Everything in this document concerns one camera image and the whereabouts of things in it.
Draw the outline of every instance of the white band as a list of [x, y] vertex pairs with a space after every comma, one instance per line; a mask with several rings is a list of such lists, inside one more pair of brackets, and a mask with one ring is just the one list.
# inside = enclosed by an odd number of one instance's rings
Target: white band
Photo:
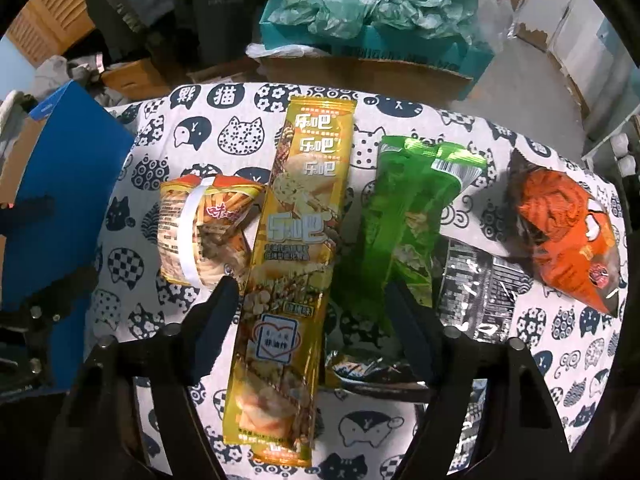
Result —
[[178, 260], [180, 260], [185, 279], [197, 288], [205, 287], [200, 281], [196, 267], [196, 257], [193, 253], [193, 220], [198, 210], [198, 204], [200, 204], [207, 187], [213, 184], [214, 178], [213, 176], [203, 178], [200, 185], [191, 190], [187, 200], [184, 201], [184, 207], [178, 219], [178, 237], [176, 240], [178, 243]]

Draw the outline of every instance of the yellow snack bag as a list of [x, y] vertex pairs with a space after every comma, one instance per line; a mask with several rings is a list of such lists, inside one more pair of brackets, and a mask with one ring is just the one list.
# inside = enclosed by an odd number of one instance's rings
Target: yellow snack bag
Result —
[[356, 103], [293, 97], [258, 226], [223, 437], [273, 463], [310, 459], [322, 323]]

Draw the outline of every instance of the green tissue paper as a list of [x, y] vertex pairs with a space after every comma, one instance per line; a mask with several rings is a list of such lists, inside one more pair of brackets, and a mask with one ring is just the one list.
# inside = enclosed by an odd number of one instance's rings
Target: green tissue paper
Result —
[[365, 25], [416, 30], [424, 38], [476, 37], [478, 0], [283, 0], [269, 17], [280, 25], [306, 24], [309, 32], [349, 40]]

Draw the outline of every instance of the teal box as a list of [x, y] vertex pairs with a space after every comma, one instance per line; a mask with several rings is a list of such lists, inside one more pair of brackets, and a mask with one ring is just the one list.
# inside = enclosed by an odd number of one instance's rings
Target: teal box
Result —
[[489, 46], [469, 46], [462, 37], [425, 40], [410, 30], [393, 27], [366, 25], [352, 40], [316, 36], [307, 30], [306, 25], [271, 23], [268, 18], [281, 1], [269, 0], [260, 18], [260, 33], [266, 49], [305, 44], [321, 48], [333, 56], [402, 60], [451, 70], [472, 79], [459, 99], [466, 97], [494, 58]]

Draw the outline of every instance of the table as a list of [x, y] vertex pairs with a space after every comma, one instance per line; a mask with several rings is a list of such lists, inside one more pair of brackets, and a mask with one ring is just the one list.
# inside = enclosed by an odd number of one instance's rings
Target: table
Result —
[[[99, 282], [86, 315], [87, 349], [97, 337], [106, 334], [114, 334], [120, 341], [150, 337], [164, 323], [179, 322], [192, 304], [209, 295], [208, 290], [169, 284], [159, 274], [154, 242], [159, 184], [187, 173], [205, 176], [220, 172], [266, 183], [287, 102], [294, 94], [358, 101], [346, 215], [340, 232], [346, 245], [355, 241], [362, 203], [373, 189], [377, 146], [385, 134], [412, 136], [424, 142], [450, 140], [486, 158], [488, 169], [443, 212], [442, 234], [499, 256], [513, 251], [502, 197], [514, 149], [537, 164], [567, 172], [609, 208], [624, 280], [620, 317], [603, 316], [534, 281], [531, 289], [518, 297], [511, 325], [510, 335], [526, 341], [544, 374], [573, 449], [600, 400], [622, 325], [628, 270], [625, 225], [615, 187], [562, 158], [553, 149], [484, 119], [385, 96], [296, 85], [221, 82], [184, 86], [163, 99], [111, 109], [111, 114], [136, 135], [136, 141], [113, 189], [98, 238]], [[250, 153], [241, 154], [239, 147], [223, 148], [219, 144], [218, 137], [229, 132], [240, 138], [263, 140]], [[246, 229], [250, 244], [256, 227], [254, 222]], [[357, 339], [363, 348], [380, 348], [388, 343], [388, 338], [365, 320], [349, 317], [336, 323], [335, 330], [340, 329], [343, 336]], [[230, 478], [269, 475], [295, 476], [301, 480], [305, 476], [318, 476], [322, 480], [391, 478], [417, 427], [412, 404], [342, 391], [320, 392], [311, 468], [263, 464], [254, 459], [246, 446], [225, 446], [222, 415], [235, 332], [236, 326], [232, 325], [212, 373], [191, 389], [210, 443]], [[140, 378], [138, 386], [142, 428], [151, 463], [169, 472], [148, 382]], [[482, 392], [482, 382], [476, 381], [452, 470], [468, 463], [482, 408]], [[347, 427], [353, 432], [348, 436]]]

